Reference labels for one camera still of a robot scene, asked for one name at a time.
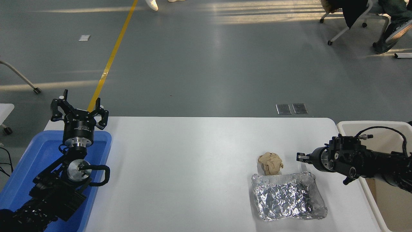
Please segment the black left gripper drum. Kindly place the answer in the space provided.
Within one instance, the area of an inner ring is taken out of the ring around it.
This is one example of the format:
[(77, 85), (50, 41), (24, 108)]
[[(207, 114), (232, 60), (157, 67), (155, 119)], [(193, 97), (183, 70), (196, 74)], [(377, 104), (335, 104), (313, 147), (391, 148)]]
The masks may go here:
[(63, 141), (73, 138), (86, 138), (93, 141), (96, 123), (96, 120), (88, 116), (87, 112), (65, 115)]

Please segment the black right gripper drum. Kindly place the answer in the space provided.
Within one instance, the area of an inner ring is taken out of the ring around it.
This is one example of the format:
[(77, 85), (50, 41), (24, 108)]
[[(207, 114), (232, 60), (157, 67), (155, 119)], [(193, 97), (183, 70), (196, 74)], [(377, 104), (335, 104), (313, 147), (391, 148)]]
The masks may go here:
[(319, 171), (326, 172), (325, 166), (321, 160), (322, 153), (326, 147), (318, 147), (311, 154), (309, 154), (309, 160), (312, 165)]

